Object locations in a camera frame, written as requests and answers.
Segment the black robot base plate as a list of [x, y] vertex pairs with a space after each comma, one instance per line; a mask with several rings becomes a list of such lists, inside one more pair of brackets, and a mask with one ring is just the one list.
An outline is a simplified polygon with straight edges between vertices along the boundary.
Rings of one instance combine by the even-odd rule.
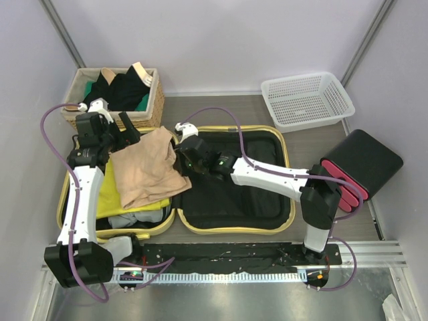
[[324, 254], [313, 254], [301, 243], [145, 243], [124, 261], [157, 265], [173, 258], [167, 273], [174, 274], [273, 274], [294, 272], [299, 266], [341, 265], [336, 244]]

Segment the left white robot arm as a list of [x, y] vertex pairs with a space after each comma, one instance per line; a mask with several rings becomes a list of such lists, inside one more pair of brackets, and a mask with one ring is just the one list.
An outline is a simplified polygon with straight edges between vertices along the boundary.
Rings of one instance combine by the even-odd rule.
[[110, 153], [140, 140], [127, 113], [119, 117], [124, 130], [97, 112], [77, 116], [76, 147], [62, 160], [70, 183], [66, 216], [57, 243], [45, 249], [44, 260], [64, 288], [108, 282], [118, 263], [134, 267], [142, 259], [135, 236], [99, 244], [96, 235], [98, 199]]

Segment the yellow hard-shell suitcase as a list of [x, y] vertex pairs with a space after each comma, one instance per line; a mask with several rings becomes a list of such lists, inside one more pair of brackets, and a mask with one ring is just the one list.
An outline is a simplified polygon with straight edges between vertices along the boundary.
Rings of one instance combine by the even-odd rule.
[[[200, 126], [199, 136], [215, 151], [247, 156], [257, 161], [288, 167], [285, 140], [271, 126], [242, 126], [244, 145], [240, 146], [234, 126]], [[113, 229], [106, 219], [96, 223], [98, 241], [111, 237], [136, 234], [148, 239], [164, 233], [175, 220], [193, 233], [274, 235], [286, 230], [293, 222], [296, 206], [293, 200], [255, 187], [237, 186], [231, 182], [189, 173], [192, 188], [173, 197], [171, 208], [160, 223], [135, 223], [129, 228]]]

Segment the beige garment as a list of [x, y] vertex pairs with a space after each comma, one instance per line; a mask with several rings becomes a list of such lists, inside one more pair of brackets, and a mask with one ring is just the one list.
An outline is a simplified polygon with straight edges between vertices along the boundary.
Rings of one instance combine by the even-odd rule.
[[174, 168], [172, 134], [163, 126], [143, 134], [136, 144], [111, 154], [116, 189], [123, 209], [169, 199], [192, 187]]

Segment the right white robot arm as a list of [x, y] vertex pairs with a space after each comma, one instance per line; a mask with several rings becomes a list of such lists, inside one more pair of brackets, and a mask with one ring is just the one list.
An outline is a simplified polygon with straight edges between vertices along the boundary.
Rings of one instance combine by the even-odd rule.
[[288, 197], [300, 203], [306, 222], [302, 256], [310, 264], [326, 256], [336, 211], [342, 196], [339, 180], [320, 165], [308, 169], [290, 169], [256, 161], [246, 155], [239, 139], [240, 156], [216, 152], [197, 135], [181, 139], [177, 152], [201, 175], [229, 180], [238, 186], [255, 187]]

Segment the yellow polo shirt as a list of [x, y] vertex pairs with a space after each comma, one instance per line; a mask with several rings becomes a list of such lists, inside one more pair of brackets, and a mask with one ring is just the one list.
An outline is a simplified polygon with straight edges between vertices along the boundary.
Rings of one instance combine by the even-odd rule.
[[106, 164], [104, 180], [100, 188], [98, 197], [98, 205], [96, 210], [96, 218], [103, 219], [116, 215], [123, 215], [128, 213], [136, 213], [139, 211], [149, 212], [161, 210], [171, 204], [170, 199], [162, 199], [155, 203], [151, 203], [142, 207], [134, 207], [130, 209], [123, 209], [121, 205], [120, 194], [116, 188], [116, 181], [114, 178], [114, 171], [112, 161], [109, 160]]

